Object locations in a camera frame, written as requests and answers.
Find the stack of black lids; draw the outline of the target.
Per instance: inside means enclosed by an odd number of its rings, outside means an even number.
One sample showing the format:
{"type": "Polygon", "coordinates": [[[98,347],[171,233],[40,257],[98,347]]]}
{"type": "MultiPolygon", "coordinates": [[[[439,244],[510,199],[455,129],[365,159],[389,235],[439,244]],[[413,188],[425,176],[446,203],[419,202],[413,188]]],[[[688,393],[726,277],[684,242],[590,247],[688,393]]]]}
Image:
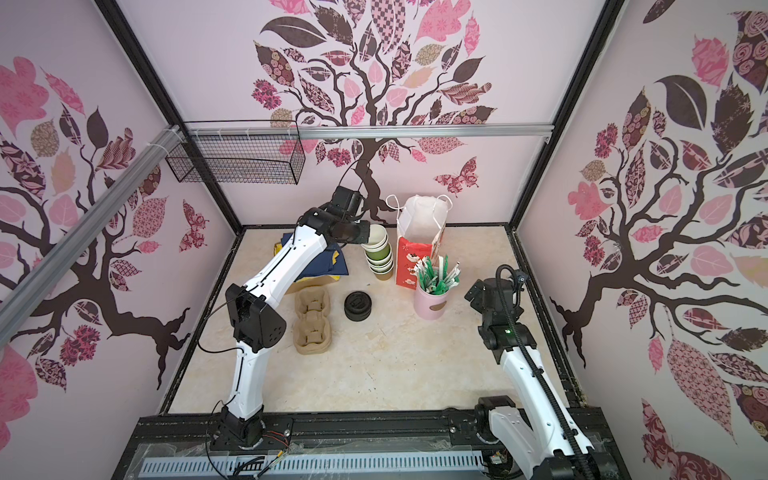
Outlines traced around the stack of black lids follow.
{"type": "Polygon", "coordinates": [[[364,291],[353,291],[346,296],[343,307],[344,314],[348,320],[362,322],[372,312],[372,299],[364,291]]]}

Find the stack of paper cups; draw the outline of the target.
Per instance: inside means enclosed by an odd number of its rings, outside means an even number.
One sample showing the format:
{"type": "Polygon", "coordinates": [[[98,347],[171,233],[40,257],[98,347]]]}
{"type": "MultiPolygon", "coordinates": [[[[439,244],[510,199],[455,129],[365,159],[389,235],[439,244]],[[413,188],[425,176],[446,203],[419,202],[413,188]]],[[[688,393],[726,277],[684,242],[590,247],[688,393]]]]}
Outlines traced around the stack of paper cups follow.
{"type": "Polygon", "coordinates": [[[389,235],[382,225],[370,226],[369,239],[362,244],[367,264],[378,280],[389,280],[394,272],[394,259],[389,243],[389,235]]]}

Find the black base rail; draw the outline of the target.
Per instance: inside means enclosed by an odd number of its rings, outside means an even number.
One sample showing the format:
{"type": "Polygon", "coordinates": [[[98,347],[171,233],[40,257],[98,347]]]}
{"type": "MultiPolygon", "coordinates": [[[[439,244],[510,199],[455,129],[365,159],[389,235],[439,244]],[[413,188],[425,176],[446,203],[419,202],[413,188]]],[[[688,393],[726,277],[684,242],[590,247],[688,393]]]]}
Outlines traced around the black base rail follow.
{"type": "MultiPolygon", "coordinates": [[[[475,408],[423,411],[262,413],[261,442],[240,448],[221,436],[222,408],[209,414],[144,417],[136,425],[114,471],[117,479],[137,479],[147,457],[474,451],[482,454],[483,479],[526,479],[500,442],[478,434],[475,408]]],[[[571,415],[600,451],[629,472],[601,410],[574,408],[571,415]]]]}

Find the blue napkin stack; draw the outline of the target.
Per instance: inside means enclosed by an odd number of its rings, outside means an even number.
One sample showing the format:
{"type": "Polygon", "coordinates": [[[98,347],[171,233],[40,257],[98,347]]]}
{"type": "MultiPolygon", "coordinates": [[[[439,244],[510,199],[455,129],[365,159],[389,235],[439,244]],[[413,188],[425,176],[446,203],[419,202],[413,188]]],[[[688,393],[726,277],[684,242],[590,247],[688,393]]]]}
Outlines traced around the blue napkin stack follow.
{"type": "MultiPolygon", "coordinates": [[[[274,255],[277,256],[287,245],[293,243],[293,231],[284,233],[279,243],[274,245],[274,255]]],[[[300,240],[308,239],[308,230],[305,232],[302,229],[298,229],[295,233],[299,235],[296,239],[296,244],[299,244],[300,240]]],[[[337,244],[326,245],[325,250],[318,254],[297,276],[296,281],[304,278],[315,278],[323,276],[340,277],[349,274],[346,259],[342,250],[337,244]]]]}

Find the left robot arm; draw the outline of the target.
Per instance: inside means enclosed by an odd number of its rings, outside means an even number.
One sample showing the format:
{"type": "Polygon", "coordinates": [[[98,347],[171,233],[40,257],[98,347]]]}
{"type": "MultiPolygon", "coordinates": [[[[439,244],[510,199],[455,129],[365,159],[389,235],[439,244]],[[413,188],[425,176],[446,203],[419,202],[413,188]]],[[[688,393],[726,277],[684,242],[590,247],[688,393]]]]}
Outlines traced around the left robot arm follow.
{"type": "Polygon", "coordinates": [[[369,240],[370,223],[362,219],[363,203],[359,191],[338,186],[328,202],[300,216],[286,245],[259,273],[225,292],[236,361],[219,431],[230,443],[252,448],[261,442],[268,360],[287,327],[277,308],[299,275],[329,246],[369,240]]]}

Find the pulp cup carrier tray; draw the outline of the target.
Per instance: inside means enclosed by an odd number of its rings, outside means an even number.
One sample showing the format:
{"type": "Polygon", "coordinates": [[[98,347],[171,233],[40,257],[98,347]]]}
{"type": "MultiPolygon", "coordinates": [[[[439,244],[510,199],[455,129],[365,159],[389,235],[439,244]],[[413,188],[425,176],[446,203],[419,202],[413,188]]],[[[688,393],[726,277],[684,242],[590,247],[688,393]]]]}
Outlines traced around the pulp cup carrier tray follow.
{"type": "Polygon", "coordinates": [[[332,343],[330,310],[330,295],[325,287],[309,287],[296,294],[297,320],[293,324],[292,335],[299,354],[321,354],[329,349],[332,343]]]}

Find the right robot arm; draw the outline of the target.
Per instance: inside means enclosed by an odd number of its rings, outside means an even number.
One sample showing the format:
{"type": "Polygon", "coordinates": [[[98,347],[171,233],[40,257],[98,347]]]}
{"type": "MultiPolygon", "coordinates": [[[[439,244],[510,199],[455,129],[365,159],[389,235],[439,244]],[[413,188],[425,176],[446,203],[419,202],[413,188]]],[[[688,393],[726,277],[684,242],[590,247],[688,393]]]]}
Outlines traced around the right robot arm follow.
{"type": "Polygon", "coordinates": [[[484,346],[522,401],[518,407],[501,396],[480,398],[478,434],[500,442],[526,479],[619,479],[616,460],[593,445],[555,393],[537,344],[520,322],[527,280],[524,271],[502,264],[465,295],[481,314],[484,346]]]}

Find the red white paper bag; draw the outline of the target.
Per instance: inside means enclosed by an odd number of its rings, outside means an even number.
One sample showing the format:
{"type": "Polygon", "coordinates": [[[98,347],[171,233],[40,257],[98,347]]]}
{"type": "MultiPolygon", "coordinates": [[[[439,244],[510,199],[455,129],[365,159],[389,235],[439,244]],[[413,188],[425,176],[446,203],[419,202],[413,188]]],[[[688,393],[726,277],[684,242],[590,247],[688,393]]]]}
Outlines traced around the red white paper bag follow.
{"type": "Polygon", "coordinates": [[[394,194],[388,195],[385,202],[397,213],[396,284],[414,290],[418,283],[416,263],[437,255],[453,202],[447,195],[414,195],[401,202],[394,194]]]}

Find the aluminium frame bar back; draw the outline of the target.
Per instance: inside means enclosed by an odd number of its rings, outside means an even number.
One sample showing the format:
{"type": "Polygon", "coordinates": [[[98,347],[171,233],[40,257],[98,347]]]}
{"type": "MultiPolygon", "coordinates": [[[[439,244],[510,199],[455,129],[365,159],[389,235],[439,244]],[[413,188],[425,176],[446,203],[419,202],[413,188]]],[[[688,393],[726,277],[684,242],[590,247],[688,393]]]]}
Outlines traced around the aluminium frame bar back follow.
{"type": "Polygon", "coordinates": [[[302,140],[438,138],[438,137],[544,137],[550,138],[554,126],[545,123],[477,124],[477,125],[408,125],[408,126],[289,126],[266,127],[187,127],[192,136],[235,136],[247,138],[282,135],[302,140]]]}

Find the green white straw packets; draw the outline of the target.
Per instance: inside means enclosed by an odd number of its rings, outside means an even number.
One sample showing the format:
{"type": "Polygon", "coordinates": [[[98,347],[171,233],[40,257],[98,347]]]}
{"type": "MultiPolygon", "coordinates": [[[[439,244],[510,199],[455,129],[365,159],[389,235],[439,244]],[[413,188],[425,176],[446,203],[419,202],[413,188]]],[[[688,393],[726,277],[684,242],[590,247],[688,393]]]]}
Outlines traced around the green white straw packets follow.
{"type": "Polygon", "coordinates": [[[461,264],[450,265],[447,256],[419,259],[414,269],[417,289],[428,295],[441,296],[460,284],[461,264]]]}

